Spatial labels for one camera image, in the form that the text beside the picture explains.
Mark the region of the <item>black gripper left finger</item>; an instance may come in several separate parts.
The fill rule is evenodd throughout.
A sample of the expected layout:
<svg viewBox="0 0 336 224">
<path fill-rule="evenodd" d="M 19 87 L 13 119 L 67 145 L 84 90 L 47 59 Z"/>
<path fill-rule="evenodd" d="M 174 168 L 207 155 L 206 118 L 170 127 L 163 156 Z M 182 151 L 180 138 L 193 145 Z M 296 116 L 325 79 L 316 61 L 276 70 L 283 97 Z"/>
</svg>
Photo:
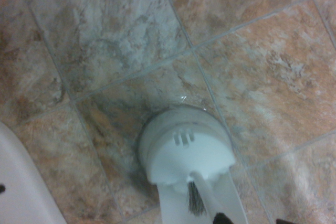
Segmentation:
<svg viewBox="0 0 336 224">
<path fill-rule="evenodd" d="M 232 224 L 232 221 L 223 212 L 218 212 L 213 219 L 213 224 Z"/>
</svg>

